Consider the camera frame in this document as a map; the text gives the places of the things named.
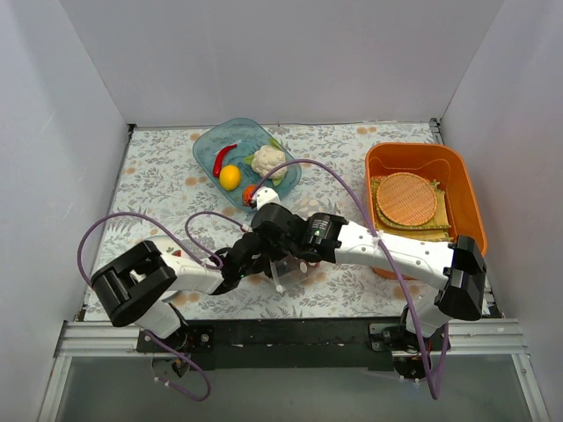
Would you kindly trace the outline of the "clear polka dot zip bag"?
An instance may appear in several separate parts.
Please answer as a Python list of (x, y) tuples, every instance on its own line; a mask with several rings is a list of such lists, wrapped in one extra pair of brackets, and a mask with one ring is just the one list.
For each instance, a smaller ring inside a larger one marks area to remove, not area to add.
[(264, 274), (273, 284), (276, 293), (282, 294), (299, 283), (313, 279), (318, 272), (320, 263), (316, 268), (307, 268), (303, 265), (304, 261), (299, 258), (286, 257), (269, 262)]

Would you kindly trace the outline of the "small orange fake pumpkin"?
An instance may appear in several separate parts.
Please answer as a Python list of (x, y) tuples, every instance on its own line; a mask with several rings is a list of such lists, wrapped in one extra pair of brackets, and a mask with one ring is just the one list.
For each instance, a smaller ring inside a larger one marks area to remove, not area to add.
[(245, 207), (249, 207), (249, 208), (256, 207), (256, 199), (254, 198), (255, 190), (256, 190), (255, 185), (249, 185), (242, 192), (242, 203)]

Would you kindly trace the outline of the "yellow fake lemon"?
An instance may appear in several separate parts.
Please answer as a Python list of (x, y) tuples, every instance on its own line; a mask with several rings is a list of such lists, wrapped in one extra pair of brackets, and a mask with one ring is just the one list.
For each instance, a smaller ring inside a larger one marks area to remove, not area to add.
[(241, 171), (234, 164), (224, 166), (219, 173), (220, 186), (228, 192), (234, 191), (236, 188), (238, 188), (241, 179)]

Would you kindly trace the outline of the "fake cauliflower with leaves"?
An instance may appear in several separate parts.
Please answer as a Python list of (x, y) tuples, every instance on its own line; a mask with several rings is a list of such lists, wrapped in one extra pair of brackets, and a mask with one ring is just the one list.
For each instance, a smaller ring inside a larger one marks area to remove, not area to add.
[(254, 172), (264, 178), (273, 168), (287, 161), (285, 150), (274, 138), (270, 138), (268, 144), (261, 146), (252, 155), (243, 159), (249, 164)]

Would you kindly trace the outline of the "red fake chili pepper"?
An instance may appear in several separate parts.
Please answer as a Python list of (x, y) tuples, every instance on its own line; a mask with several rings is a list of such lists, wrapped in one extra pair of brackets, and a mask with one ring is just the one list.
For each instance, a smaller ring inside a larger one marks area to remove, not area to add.
[(235, 149), (237, 147), (236, 143), (233, 143), (231, 145), (227, 145), (225, 147), (223, 147), (217, 154), (216, 154), (216, 160), (213, 166), (213, 171), (212, 174), (215, 178), (219, 178), (220, 177), (220, 173), (221, 170), (223, 168), (223, 160), (225, 158), (225, 156), (232, 151), (233, 149)]

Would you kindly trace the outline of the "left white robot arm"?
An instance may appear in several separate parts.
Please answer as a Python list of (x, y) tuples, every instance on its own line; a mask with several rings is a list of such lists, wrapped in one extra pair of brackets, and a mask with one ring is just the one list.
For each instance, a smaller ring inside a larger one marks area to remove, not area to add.
[(244, 234), (219, 258), (223, 266), (214, 270), (207, 262), (164, 253), (147, 240), (95, 272), (91, 287), (113, 326), (135, 324), (155, 335), (165, 350), (176, 352), (186, 344), (187, 331), (180, 313), (161, 299), (166, 292), (223, 295), (243, 278), (266, 271), (271, 261), (254, 233)]

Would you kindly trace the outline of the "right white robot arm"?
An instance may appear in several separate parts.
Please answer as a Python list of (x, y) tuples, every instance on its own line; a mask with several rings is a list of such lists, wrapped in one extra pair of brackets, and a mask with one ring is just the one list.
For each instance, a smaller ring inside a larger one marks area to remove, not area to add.
[(474, 322), (482, 316), (486, 263), (469, 236), (433, 243), (373, 234), (341, 216), (316, 213), (303, 219), (275, 203), (257, 211), (251, 228), (275, 251), (310, 263), (381, 268), (433, 288), (435, 295), (410, 305), (398, 327), (399, 342), (408, 349), (422, 347), (452, 319)]

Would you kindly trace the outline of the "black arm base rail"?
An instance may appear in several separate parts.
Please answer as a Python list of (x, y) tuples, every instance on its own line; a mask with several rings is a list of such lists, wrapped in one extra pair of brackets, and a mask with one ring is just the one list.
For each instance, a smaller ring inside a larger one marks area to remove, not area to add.
[(167, 342), (205, 370), (364, 367), (392, 371), (417, 355), (416, 335), (391, 317), (196, 320)]

